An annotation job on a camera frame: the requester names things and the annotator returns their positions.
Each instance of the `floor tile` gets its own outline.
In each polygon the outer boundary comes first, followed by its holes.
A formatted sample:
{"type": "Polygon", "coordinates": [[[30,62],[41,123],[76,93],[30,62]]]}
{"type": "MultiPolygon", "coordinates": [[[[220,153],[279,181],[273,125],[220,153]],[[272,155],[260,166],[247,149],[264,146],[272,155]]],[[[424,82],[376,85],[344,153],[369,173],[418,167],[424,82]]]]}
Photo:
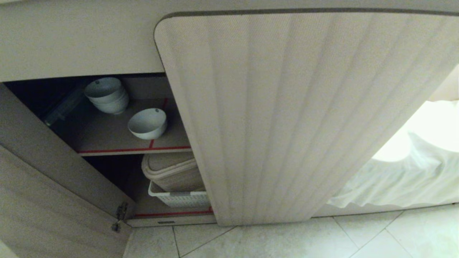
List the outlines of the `floor tile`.
{"type": "Polygon", "coordinates": [[[358,248],[387,227],[402,211],[334,217],[358,248]]]}
{"type": "Polygon", "coordinates": [[[180,256],[185,255],[234,227],[217,224],[174,226],[175,240],[180,256]]]}
{"type": "Polygon", "coordinates": [[[387,230],[414,258],[459,257],[459,205],[407,210],[387,230]]]}
{"type": "Polygon", "coordinates": [[[123,258],[178,258],[172,227],[135,228],[123,258]]]}
{"type": "Polygon", "coordinates": [[[332,218],[317,218],[304,223],[236,227],[185,257],[348,258],[356,251],[332,218]]]}
{"type": "Polygon", "coordinates": [[[11,249],[0,240],[0,257],[2,258],[18,258],[11,249]]]}
{"type": "Polygon", "coordinates": [[[383,230],[351,258],[411,258],[397,241],[383,230]]]}

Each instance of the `open cabinet door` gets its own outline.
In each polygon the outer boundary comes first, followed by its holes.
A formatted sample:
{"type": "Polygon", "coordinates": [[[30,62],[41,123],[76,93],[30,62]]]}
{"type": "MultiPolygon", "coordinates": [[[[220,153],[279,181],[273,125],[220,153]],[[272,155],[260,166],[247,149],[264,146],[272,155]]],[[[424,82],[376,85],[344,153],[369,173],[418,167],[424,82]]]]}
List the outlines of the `open cabinet door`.
{"type": "Polygon", "coordinates": [[[131,228],[0,146],[0,240],[20,258],[121,258],[131,228]]]}
{"type": "Polygon", "coordinates": [[[190,13],[155,41],[221,225],[309,219],[458,63],[459,17],[190,13]]]}
{"type": "Polygon", "coordinates": [[[77,196],[116,217],[135,202],[89,165],[0,84],[0,145],[77,196]]]}

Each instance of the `plastic container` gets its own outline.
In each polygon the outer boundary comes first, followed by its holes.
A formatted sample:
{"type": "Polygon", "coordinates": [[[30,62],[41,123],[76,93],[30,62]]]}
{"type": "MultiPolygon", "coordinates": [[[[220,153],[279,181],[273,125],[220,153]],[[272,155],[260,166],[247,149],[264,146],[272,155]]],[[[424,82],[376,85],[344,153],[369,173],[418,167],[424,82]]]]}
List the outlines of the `plastic container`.
{"type": "Polygon", "coordinates": [[[208,207],[210,206],[209,198],[206,191],[191,191],[191,192],[161,192],[161,189],[150,182],[148,194],[152,197],[158,197],[163,203],[174,208],[188,207],[208,207]]]}
{"type": "Polygon", "coordinates": [[[75,88],[67,95],[58,106],[53,108],[44,118],[44,123],[51,126],[58,119],[64,120],[65,117],[84,99],[83,88],[75,88]]]}
{"type": "Polygon", "coordinates": [[[142,171],[167,192],[187,192],[204,187],[192,152],[145,154],[142,171]]]}

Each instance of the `ribbed cabinet panel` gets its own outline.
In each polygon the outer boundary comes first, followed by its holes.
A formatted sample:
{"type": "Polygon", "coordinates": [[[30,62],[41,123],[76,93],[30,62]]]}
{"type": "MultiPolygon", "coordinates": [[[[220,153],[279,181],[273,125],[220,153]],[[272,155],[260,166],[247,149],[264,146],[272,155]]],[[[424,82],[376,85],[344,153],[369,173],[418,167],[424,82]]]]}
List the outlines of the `ribbed cabinet panel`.
{"type": "Polygon", "coordinates": [[[303,221],[459,62],[459,17],[171,17],[155,41],[221,225],[303,221]]]}

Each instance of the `door hinge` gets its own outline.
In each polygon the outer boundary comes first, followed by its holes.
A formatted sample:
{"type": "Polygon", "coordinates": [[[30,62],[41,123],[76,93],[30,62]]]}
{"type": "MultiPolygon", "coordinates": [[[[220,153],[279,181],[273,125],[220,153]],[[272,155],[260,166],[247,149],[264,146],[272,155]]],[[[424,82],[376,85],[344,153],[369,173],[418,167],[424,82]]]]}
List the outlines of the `door hinge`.
{"type": "Polygon", "coordinates": [[[119,233],[121,231],[121,222],[124,222],[124,218],[126,217],[126,212],[128,210],[128,203],[123,202],[120,206],[116,209],[116,217],[118,219],[117,222],[113,223],[112,230],[119,233]]]}

